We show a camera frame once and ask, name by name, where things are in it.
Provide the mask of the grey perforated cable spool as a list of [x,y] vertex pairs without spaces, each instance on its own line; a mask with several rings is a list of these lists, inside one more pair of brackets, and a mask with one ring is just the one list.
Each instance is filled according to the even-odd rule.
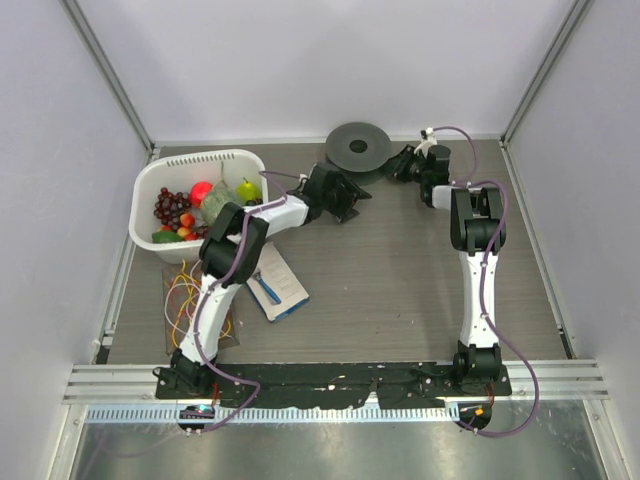
[[379,127],[351,122],[333,129],[325,141],[325,158],[359,186],[384,177],[382,170],[391,157],[392,142]]

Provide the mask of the black mounting base plate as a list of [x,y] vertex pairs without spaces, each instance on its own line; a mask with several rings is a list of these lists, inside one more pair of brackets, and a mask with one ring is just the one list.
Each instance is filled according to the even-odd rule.
[[496,380],[463,379],[450,364],[436,362],[222,364],[219,369],[220,374],[199,364],[157,367],[156,397],[217,399],[231,408],[259,385],[253,408],[343,410],[363,407],[370,394],[383,409],[436,407],[445,397],[512,394],[505,368]]

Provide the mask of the small peach fruit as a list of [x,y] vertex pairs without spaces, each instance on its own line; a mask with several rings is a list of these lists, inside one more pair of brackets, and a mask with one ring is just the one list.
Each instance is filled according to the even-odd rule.
[[195,217],[190,213],[183,213],[179,216],[172,218],[164,218],[162,221],[162,227],[158,230],[172,230],[183,238],[183,241],[197,240],[198,236],[195,233]]

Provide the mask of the razor in white box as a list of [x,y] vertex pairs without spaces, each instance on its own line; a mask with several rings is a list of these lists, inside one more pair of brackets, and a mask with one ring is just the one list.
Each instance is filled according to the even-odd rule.
[[271,323],[284,319],[310,299],[273,242],[262,248],[256,270],[246,284]]

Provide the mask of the aluminium rail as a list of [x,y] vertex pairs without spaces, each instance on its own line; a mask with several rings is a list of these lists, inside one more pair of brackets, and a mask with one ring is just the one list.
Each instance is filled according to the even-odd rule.
[[[534,360],[527,368],[507,361],[513,394],[531,400],[531,375],[538,380],[542,400],[607,400],[609,391],[594,360]],[[76,365],[62,402],[65,404],[128,404],[154,402],[157,379],[150,365]]]

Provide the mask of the white plastic basket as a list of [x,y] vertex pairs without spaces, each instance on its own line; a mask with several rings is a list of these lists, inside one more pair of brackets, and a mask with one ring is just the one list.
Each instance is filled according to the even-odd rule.
[[129,219],[129,235],[141,249],[155,253],[169,264],[198,259],[202,240],[155,244],[152,235],[161,227],[153,213],[160,189],[173,193],[188,192],[200,181],[213,185],[222,182],[234,190],[245,180],[259,188],[264,201],[269,200],[267,180],[259,175],[263,161],[244,149],[225,149],[189,153],[161,158],[148,164],[137,176]]

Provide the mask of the green netted melon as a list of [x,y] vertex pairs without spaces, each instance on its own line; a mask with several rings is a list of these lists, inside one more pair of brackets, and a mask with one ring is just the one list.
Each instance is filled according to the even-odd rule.
[[237,193],[226,185],[218,184],[212,188],[200,205],[200,213],[204,223],[211,226],[227,203],[243,205]]

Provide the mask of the red apple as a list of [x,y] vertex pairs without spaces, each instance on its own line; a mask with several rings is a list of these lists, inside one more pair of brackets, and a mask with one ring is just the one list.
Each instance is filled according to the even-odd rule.
[[210,182],[201,181],[195,183],[189,193],[189,200],[194,208],[200,208],[204,198],[213,189],[214,185]]

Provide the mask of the green leaf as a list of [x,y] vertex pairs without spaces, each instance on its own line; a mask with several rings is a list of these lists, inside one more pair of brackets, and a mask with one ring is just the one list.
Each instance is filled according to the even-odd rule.
[[182,241],[183,238],[172,230],[160,230],[152,234],[153,244],[169,244]]

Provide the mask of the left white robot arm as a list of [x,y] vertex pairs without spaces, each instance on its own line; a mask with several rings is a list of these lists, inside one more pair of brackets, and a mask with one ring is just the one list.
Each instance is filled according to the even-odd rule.
[[257,206],[227,203],[201,245],[201,285],[189,330],[174,350],[170,364],[154,370],[159,399],[200,399],[223,380],[260,384],[216,366],[219,336],[234,297],[253,276],[267,240],[299,228],[328,213],[339,223],[356,216],[356,204],[372,195],[328,163],[315,164],[298,185]]

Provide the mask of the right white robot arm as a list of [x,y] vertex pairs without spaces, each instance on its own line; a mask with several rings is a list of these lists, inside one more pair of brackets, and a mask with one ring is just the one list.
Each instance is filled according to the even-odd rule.
[[495,181],[455,185],[450,182],[451,150],[443,145],[405,146],[382,167],[392,180],[419,185],[427,207],[450,214],[452,248],[463,275],[463,325],[449,374],[465,395],[500,378],[499,336],[493,320],[495,274],[506,242],[504,189]]

